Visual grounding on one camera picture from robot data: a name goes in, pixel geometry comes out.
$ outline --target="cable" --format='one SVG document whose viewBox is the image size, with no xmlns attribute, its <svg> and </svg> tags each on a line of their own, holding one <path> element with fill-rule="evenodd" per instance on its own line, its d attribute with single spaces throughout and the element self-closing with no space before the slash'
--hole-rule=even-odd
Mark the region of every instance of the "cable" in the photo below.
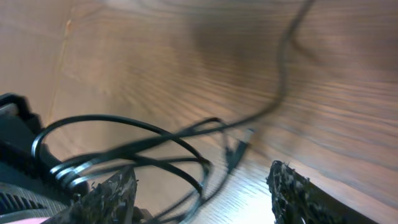
<svg viewBox="0 0 398 224">
<path fill-rule="evenodd" d="M 226 124 L 219 118 L 208 118 L 203 121 L 197 122 L 187 128 L 184 128 L 176 133 L 170 133 L 166 130 L 153 126 L 151 124 L 144 123 L 142 121 L 137 121 L 134 119 L 123 118 L 119 116 L 112 115 L 102 115 L 102 114 L 91 114 L 91 115 L 83 115 L 83 116 L 74 116 L 70 118 L 61 119 L 50 124 L 46 127 L 34 140 L 32 144 L 32 159 L 36 164 L 40 164 L 40 150 L 42 149 L 42 143 L 45 137 L 54 131 L 57 128 L 60 128 L 67 124 L 78 123 L 83 121 L 110 121 L 116 123 L 127 124 L 131 126 L 135 126 L 138 128 L 146 129 L 148 131 L 152 131 L 154 133 L 159 134 L 159 136 L 145 138 L 133 142 L 129 142 L 127 144 L 120 145 L 113 149 L 110 149 L 106 152 L 99 153 L 91 153 L 85 154 L 82 156 L 77 156 L 71 158 L 58 166 L 53 167 L 50 170 L 50 175 L 54 177 L 56 181 L 61 183 L 61 186 L 67 189 L 73 189 L 79 183 L 85 182 L 88 179 L 99 177 L 103 174 L 107 174 L 109 172 L 114 172 L 122 169 L 125 166 L 131 166 L 134 168 L 143 167 L 143 166 L 156 166 L 166 171 L 169 171 L 189 182 L 193 187 L 194 191 L 190 192 L 182 199 L 180 199 L 177 203 L 172 205 L 170 208 L 156 215 L 152 220 L 147 221 L 146 223 L 151 224 L 159 224 L 159 223 L 168 223 L 168 222 L 188 222 L 199 210 L 199 208 L 206 203 L 208 203 L 211 199 L 218 195 L 223 186 L 227 183 L 229 176 L 232 174 L 233 169 L 239 164 L 240 160 L 243 157 L 246 148 L 248 147 L 247 141 L 240 141 L 238 144 L 238 148 L 235 151 L 232 151 L 228 145 L 228 138 L 225 134 L 225 131 L 230 128 L 235 128 L 239 125 L 250 123 L 266 114 L 270 114 L 275 111 L 283 102 L 284 98 L 287 95 L 287 77 L 288 71 L 285 66 L 286 61 L 286 51 L 288 43 L 290 42 L 294 32 L 297 30 L 300 23 L 303 21 L 305 15 L 310 10 L 311 6 L 315 0 L 306 0 L 301 8 L 299 9 L 297 15 L 294 17 L 292 22 L 289 24 L 288 28 L 282 34 L 280 42 L 277 48 L 277 67 L 279 70 L 279 84 L 277 88 L 277 94 L 272 101 L 271 104 L 267 105 L 265 108 L 259 110 L 257 113 L 248 116 L 246 118 L 234 121 L 232 123 Z M 201 129 L 204 125 L 209 123 L 218 123 L 219 126 L 216 128 L 209 129 Z M 225 159 L 227 161 L 227 172 L 226 175 L 222 178 L 221 182 L 217 186 L 216 190 L 210 194 L 210 196 L 205 197 L 204 192 L 207 187 L 207 182 L 209 179 L 209 175 L 211 173 L 211 163 L 206 160 L 201 154 L 193 148 L 191 145 L 181 140 L 181 138 L 187 138 L 192 136 L 199 136 L 203 134 L 210 134 L 214 132 L 220 132 L 223 136 L 223 147 L 225 150 Z M 153 147 L 159 146 L 167 141 L 174 141 L 187 151 L 191 152 L 194 157 L 181 157 L 175 159 L 166 159 L 166 160 L 156 160 L 151 159 L 144 156 L 139 156 L 138 153 L 151 149 Z M 79 176 L 83 171 L 89 169 L 92 166 L 112 161 L 115 159 L 127 159 L 132 161 L 131 164 L 110 167 L 106 169 L 96 170 L 92 173 L 86 174 L 85 176 Z M 201 165 L 203 171 L 203 179 L 198 182 L 193 177 L 188 175 L 186 172 L 180 170 L 179 168 L 171 165 L 174 162 L 197 162 Z M 187 213 L 182 213 L 176 215 L 171 218 L 167 218 L 165 220 L 160 220 L 166 214 L 175 210 L 177 207 L 184 204 L 189 198 L 195 195 L 195 192 L 199 194 L 197 200 L 191 207 L 191 209 Z"/>
</svg>

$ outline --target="wooden surface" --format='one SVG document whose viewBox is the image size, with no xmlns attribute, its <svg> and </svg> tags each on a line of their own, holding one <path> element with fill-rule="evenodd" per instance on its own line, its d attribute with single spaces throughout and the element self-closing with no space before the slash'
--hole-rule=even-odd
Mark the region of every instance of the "wooden surface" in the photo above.
<svg viewBox="0 0 398 224">
<path fill-rule="evenodd" d="M 41 35 L 37 39 L 23 35 L 22 25 L 6 32 L 1 13 L 0 44 L 25 45 L 14 47 L 13 57 L 1 54 L 0 88 L 28 95 L 46 123 L 109 113 L 175 131 L 208 116 L 238 119 L 272 100 L 276 44 L 300 4 L 75 0 L 68 18 L 35 20 L 48 22 L 41 29 L 29 25 L 24 32 Z M 67 6 L 65 1 L 60 8 Z M 0 7 L 4 10 L 12 7 Z M 195 223 L 273 223 L 265 177 L 275 159 L 375 221 L 397 223 L 397 23 L 395 0 L 317 1 L 290 48 L 289 97 L 278 112 L 254 124 L 260 131 L 252 151 Z M 150 133 L 117 124 L 75 124 L 57 131 L 49 144 L 66 158 L 143 136 Z M 218 136 L 190 142 L 219 168 L 216 182 L 223 165 Z M 148 153 L 184 152 L 170 143 Z M 183 168 L 198 173 L 197 167 Z M 137 178 L 137 204 L 152 213 L 189 190 L 155 169 L 139 170 Z"/>
</svg>

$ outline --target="black wire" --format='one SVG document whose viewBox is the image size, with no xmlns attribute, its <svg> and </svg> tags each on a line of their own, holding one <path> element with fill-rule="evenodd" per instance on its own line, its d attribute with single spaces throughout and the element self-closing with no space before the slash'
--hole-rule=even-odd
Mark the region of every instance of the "black wire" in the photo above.
<svg viewBox="0 0 398 224">
<path fill-rule="evenodd" d="M 277 94 L 272 101 L 271 104 L 267 105 L 265 108 L 259 110 L 257 113 L 248 116 L 246 118 L 240 119 L 238 121 L 232 122 L 230 124 L 225 124 L 220 120 L 219 118 L 208 118 L 204 119 L 203 121 L 200 121 L 196 124 L 191 125 L 190 127 L 187 127 L 185 129 L 182 129 L 181 131 L 177 133 L 170 133 L 166 130 L 160 129 L 156 126 L 153 126 L 151 124 L 144 123 L 142 121 L 137 121 L 134 119 L 129 119 L 129 118 L 123 118 L 119 116 L 111 116 L 111 115 L 98 115 L 98 114 L 92 114 L 92 115 L 83 115 L 83 116 L 74 116 L 70 118 L 65 118 L 61 119 L 60 121 L 56 121 L 49 125 L 47 128 L 45 128 L 35 139 L 34 143 L 32 144 L 32 158 L 34 162 L 37 164 L 40 164 L 40 150 L 42 148 L 42 143 L 45 139 L 45 137 L 50 134 L 54 129 L 57 129 L 59 127 L 62 127 L 67 124 L 72 124 L 72 123 L 77 123 L 77 122 L 82 122 L 82 121 L 112 121 L 112 122 L 117 122 L 117 123 L 123 123 L 123 124 L 128 124 L 131 126 L 136 126 L 138 128 L 143 128 L 152 132 L 155 132 L 159 134 L 160 136 L 156 137 L 151 137 L 151 138 L 145 138 L 141 139 L 138 141 L 133 141 L 129 142 L 127 144 L 120 145 L 118 147 L 115 147 L 111 150 L 108 150 L 107 152 L 101 152 L 101 153 L 91 153 L 91 154 L 85 154 L 82 156 L 77 156 L 74 158 L 71 158 L 63 163 L 61 163 L 58 166 L 53 167 L 50 170 L 50 174 L 54 176 L 54 178 L 62 183 L 63 186 L 65 187 L 70 187 L 74 188 L 76 185 L 78 185 L 81 182 L 84 182 L 88 179 L 92 179 L 95 177 L 99 177 L 103 174 L 107 174 L 109 172 L 114 172 L 119 169 L 122 169 L 125 166 L 132 166 L 134 168 L 136 167 L 142 167 L 142 166 L 156 166 L 160 167 L 161 169 L 165 169 L 183 179 L 185 179 L 187 182 L 189 182 L 191 185 L 194 186 L 196 192 L 199 193 L 199 197 L 197 198 L 197 201 L 194 203 L 193 207 L 190 209 L 188 213 L 183 213 L 176 215 L 172 218 L 168 218 L 166 220 L 160 220 L 163 216 L 166 214 L 170 213 L 172 210 L 175 210 L 177 207 L 181 206 L 183 203 L 185 203 L 190 197 L 194 196 L 195 191 L 190 192 L 186 196 L 184 196 L 182 199 L 180 199 L 177 203 L 172 205 L 170 208 L 166 209 L 162 213 L 158 214 L 155 216 L 153 220 L 149 220 L 146 223 L 167 223 L 167 222 L 187 222 L 190 220 L 194 214 L 198 211 L 198 209 L 208 203 L 212 198 L 214 198 L 220 190 L 223 188 L 223 186 L 226 184 L 229 175 L 231 175 L 232 169 L 234 169 L 234 166 L 230 166 L 230 163 L 233 161 L 239 161 L 240 157 L 237 155 L 238 153 L 233 152 L 229 146 L 228 146 L 228 138 L 225 135 L 224 131 L 229 129 L 229 128 L 234 128 L 242 124 L 250 123 L 261 116 L 264 116 L 265 114 L 269 114 L 276 110 L 280 104 L 283 102 L 283 99 L 287 95 L 287 68 L 285 66 L 285 61 L 286 61 L 286 51 L 287 51 L 287 46 L 292 38 L 294 32 L 297 30 L 298 26 L 302 22 L 303 18 L 305 17 L 306 13 L 308 10 L 311 8 L 312 4 L 315 2 L 315 0 L 306 0 L 301 8 L 299 9 L 297 15 L 294 17 L 293 21 L 290 23 L 288 28 L 284 31 L 282 34 L 282 37 L 280 39 L 280 42 L 278 44 L 277 48 L 277 67 L 279 69 L 279 84 L 277 88 Z M 206 124 L 209 123 L 219 123 L 220 126 L 216 128 L 208 128 L 208 129 L 201 129 L 201 127 L 205 126 Z M 225 157 L 228 163 L 228 171 L 226 175 L 222 178 L 221 182 L 219 183 L 218 187 L 216 190 L 210 194 L 207 198 L 204 197 L 204 189 L 207 186 L 208 182 L 208 176 L 211 172 L 211 164 L 208 160 L 203 158 L 201 154 L 193 148 L 191 145 L 186 143 L 185 141 L 181 140 L 181 138 L 186 138 L 186 137 L 192 137 L 192 136 L 198 136 L 202 134 L 210 134 L 213 132 L 221 132 L 223 135 L 223 143 L 224 143 L 224 149 L 225 149 Z M 184 147 L 186 150 L 191 152 L 195 157 L 185 157 L 185 158 L 176 158 L 176 159 L 165 159 L 165 160 L 155 160 L 143 156 L 138 156 L 138 152 L 142 152 L 144 150 L 153 148 L 155 146 L 161 145 L 167 141 L 174 141 L 177 144 L 181 145 Z M 123 165 L 123 166 L 116 166 L 116 167 L 111 167 L 107 169 L 101 169 L 101 170 L 96 170 L 92 173 L 89 173 L 85 176 L 78 177 L 78 174 L 83 172 L 84 170 L 87 170 L 88 168 L 98 165 L 100 163 L 112 161 L 114 159 L 129 159 L 134 161 L 133 164 L 128 164 L 128 165 Z M 176 168 L 175 166 L 171 165 L 170 163 L 173 162 L 197 162 L 201 165 L 202 170 L 203 170 L 203 180 L 199 183 L 197 182 L 193 177 L 188 175 L 186 172 L 180 170 L 179 168 Z"/>
</svg>

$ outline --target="cable connector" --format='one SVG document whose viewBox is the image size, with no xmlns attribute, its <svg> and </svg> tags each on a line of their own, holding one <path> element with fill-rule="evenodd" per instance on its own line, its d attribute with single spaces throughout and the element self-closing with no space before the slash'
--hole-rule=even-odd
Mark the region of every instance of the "cable connector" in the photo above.
<svg viewBox="0 0 398 224">
<path fill-rule="evenodd" d="M 228 163 L 228 173 L 232 173 L 232 170 L 235 169 L 239 163 L 241 162 L 244 153 L 246 152 L 246 149 L 249 146 L 249 141 L 251 139 L 251 136 L 254 134 L 253 129 L 247 129 L 244 132 L 244 138 L 242 140 L 239 140 L 238 146 L 233 153 L 233 155 L 229 158 L 229 163 Z"/>
</svg>

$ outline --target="brown wooden tabletop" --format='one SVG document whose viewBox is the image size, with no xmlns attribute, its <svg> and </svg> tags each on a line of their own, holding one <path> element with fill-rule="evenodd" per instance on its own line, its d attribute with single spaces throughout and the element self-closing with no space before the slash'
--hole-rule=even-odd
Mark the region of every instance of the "brown wooden tabletop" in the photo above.
<svg viewBox="0 0 398 224">
<path fill-rule="evenodd" d="M 25 95 L 45 124 L 106 113 L 176 131 L 270 103 L 276 46 L 299 0 L 3 0 L 0 93 Z M 289 48 L 289 95 L 255 123 L 251 152 L 195 223 L 273 223 L 273 160 L 379 223 L 398 220 L 398 2 L 318 0 Z M 239 128 L 231 137 L 241 136 Z M 151 133 L 104 122 L 49 137 L 64 159 Z M 223 173 L 218 135 L 189 140 Z M 175 144 L 155 157 L 185 154 Z M 182 166 L 198 174 L 196 166 Z M 156 213 L 190 187 L 137 171 L 137 205 Z"/>
</svg>

